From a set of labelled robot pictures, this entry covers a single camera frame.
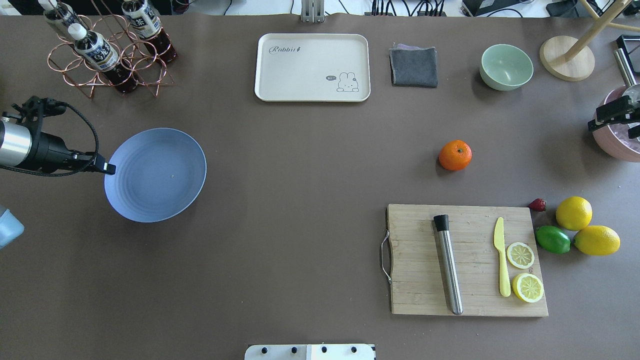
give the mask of yellow knife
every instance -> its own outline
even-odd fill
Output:
[[[498,250],[500,258],[500,294],[504,297],[511,295],[511,286],[509,285],[509,270],[507,269],[507,257],[504,253],[504,219],[498,218],[493,231],[493,246]]]

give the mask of strawberry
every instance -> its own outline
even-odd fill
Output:
[[[543,199],[533,200],[529,204],[529,209],[533,211],[545,211],[547,209],[547,202]]]

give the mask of wooden cutting board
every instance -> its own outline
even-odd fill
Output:
[[[498,252],[493,228],[504,218],[504,243],[520,241],[533,249],[535,262],[519,269],[509,262],[509,280],[529,272],[542,279],[529,208],[390,204],[391,312],[453,315],[447,307],[433,217],[447,214],[464,312],[461,316],[548,316],[544,296],[533,304],[500,295]]]

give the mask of lime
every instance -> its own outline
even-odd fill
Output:
[[[571,248],[571,240],[562,229],[545,225],[536,229],[536,241],[540,246],[556,254],[564,254]]]
[[[592,216],[591,204],[579,196],[563,200],[556,210],[558,224],[571,231],[579,231],[587,227]]]
[[[526,269],[533,265],[535,257],[533,250],[525,243],[512,243],[507,248],[507,259],[509,262],[519,268]]]
[[[587,226],[574,237],[575,247],[587,255],[610,255],[620,248],[620,237],[602,225]]]
[[[512,287],[518,299],[525,302],[537,302],[545,294],[540,278],[527,272],[516,275],[513,278]]]

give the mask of stainless steel muddler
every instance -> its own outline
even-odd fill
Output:
[[[438,231],[438,245],[442,250],[442,260],[444,261],[444,276],[447,283],[447,291],[449,292],[449,307],[451,312],[462,314],[462,296],[460,295],[460,286],[458,284],[458,272],[456,271],[456,262],[453,259],[453,246],[451,245],[451,235],[449,234],[449,216],[438,215],[433,217]]]

